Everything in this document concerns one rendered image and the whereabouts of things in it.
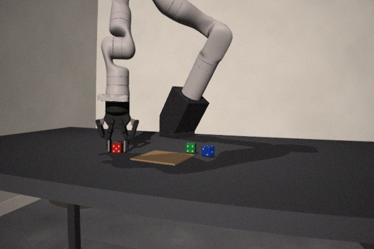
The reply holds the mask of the blue die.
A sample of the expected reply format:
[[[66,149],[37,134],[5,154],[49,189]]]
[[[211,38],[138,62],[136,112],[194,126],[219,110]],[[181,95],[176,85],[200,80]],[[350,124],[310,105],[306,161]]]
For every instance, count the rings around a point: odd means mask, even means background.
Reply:
[[[202,146],[202,156],[204,157],[214,156],[214,146]]]

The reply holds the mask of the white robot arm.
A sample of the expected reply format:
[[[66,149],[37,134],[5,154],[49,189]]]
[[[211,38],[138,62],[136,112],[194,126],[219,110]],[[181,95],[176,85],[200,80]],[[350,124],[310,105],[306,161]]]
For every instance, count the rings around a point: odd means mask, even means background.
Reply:
[[[227,25],[207,16],[187,0],[152,1],[163,15],[207,37],[182,88],[186,97],[199,101],[228,50],[233,34]],[[129,0],[112,0],[109,31],[115,37],[105,37],[101,43],[106,65],[106,94],[99,94],[98,101],[130,102],[129,70],[113,63],[113,59],[129,60],[136,52]]]

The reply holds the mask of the green die with white pips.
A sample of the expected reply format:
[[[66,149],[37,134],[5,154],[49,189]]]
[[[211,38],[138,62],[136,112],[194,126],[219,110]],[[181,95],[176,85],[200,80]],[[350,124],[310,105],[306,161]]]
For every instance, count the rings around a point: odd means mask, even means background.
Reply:
[[[195,153],[196,143],[186,143],[186,153]]]

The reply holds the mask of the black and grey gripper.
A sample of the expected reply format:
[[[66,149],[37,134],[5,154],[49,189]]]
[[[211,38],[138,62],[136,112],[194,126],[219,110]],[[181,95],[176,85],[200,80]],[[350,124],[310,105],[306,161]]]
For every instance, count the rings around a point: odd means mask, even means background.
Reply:
[[[107,134],[105,134],[104,121],[108,125]],[[121,130],[123,134],[123,152],[129,148],[129,139],[135,136],[139,120],[130,117],[130,102],[105,102],[105,116],[103,119],[95,120],[98,132],[101,138],[106,140],[106,149],[112,151],[112,133],[113,130]],[[130,135],[127,132],[127,124],[131,122],[132,130]],[[124,129],[125,128],[125,129]]]

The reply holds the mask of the red die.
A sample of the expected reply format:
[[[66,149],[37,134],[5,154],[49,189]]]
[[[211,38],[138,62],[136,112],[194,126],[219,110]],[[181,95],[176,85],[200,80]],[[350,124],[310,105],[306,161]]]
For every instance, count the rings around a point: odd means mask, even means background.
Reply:
[[[112,153],[121,153],[123,151],[123,143],[113,143]]]

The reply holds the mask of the tan flat mat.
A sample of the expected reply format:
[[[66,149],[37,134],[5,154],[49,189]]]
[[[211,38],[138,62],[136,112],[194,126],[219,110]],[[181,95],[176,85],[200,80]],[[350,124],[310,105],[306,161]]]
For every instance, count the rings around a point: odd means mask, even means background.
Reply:
[[[153,163],[167,164],[167,165],[177,165],[193,156],[195,155],[155,150],[149,153],[145,153],[145,154],[133,157],[131,158],[131,160],[153,162]]]

